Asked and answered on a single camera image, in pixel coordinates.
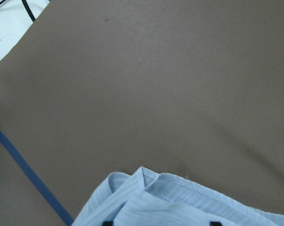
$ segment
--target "white surface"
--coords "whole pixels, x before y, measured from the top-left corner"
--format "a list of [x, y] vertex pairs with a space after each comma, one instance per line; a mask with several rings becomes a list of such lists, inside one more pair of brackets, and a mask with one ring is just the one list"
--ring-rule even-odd
[[[48, 0], [27, 0], [37, 18]], [[7, 0], [0, 6], [0, 60], [17, 44], [31, 26], [32, 20], [21, 0]]]

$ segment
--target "gray-brown mat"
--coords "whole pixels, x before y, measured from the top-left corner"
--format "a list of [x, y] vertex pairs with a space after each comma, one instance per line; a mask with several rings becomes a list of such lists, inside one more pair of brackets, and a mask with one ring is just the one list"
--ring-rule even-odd
[[[284, 214], [284, 1], [53, 0], [0, 61], [0, 129], [73, 217], [141, 165]], [[3, 152], [0, 225], [63, 225]]]

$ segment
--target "light blue fabric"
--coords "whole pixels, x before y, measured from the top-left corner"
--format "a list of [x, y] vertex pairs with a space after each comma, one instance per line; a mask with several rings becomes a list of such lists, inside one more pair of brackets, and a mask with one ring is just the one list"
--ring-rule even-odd
[[147, 219], [156, 222], [179, 217], [183, 224], [191, 221], [199, 225], [201, 219], [206, 223], [211, 219], [223, 222], [224, 226], [284, 226], [283, 215], [244, 206], [195, 182], [173, 174], [158, 174], [144, 167], [132, 176], [110, 174], [93, 192], [73, 226], [100, 226], [109, 220], [114, 220], [115, 225], [137, 225], [137, 221], [152, 225]]
[[166, 202], [141, 191], [122, 207], [114, 219], [114, 226], [209, 226], [210, 221], [219, 221], [224, 226], [238, 226], [187, 204]]

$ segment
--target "striped fabric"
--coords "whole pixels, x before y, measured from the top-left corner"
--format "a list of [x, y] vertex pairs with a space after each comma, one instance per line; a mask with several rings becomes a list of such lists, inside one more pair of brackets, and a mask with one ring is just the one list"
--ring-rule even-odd
[[140, 167], [110, 174], [93, 192], [73, 226], [284, 226], [284, 216], [247, 207], [177, 175]]

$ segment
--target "blue tape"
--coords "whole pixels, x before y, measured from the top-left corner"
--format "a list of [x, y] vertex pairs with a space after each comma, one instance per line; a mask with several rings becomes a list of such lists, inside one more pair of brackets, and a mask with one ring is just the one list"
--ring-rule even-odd
[[38, 175], [33, 171], [33, 169], [28, 165], [25, 159], [16, 150], [13, 144], [6, 138], [6, 136], [0, 131], [0, 143], [6, 148], [11, 157], [16, 161], [19, 167], [22, 169], [24, 174], [33, 183], [33, 185], [38, 189], [54, 211], [59, 215], [63, 222], [67, 226], [73, 224], [74, 219], [67, 212], [67, 210], [61, 205], [61, 203], [55, 198], [55, 196], [46, 187], [43, 181], [38, 177]]

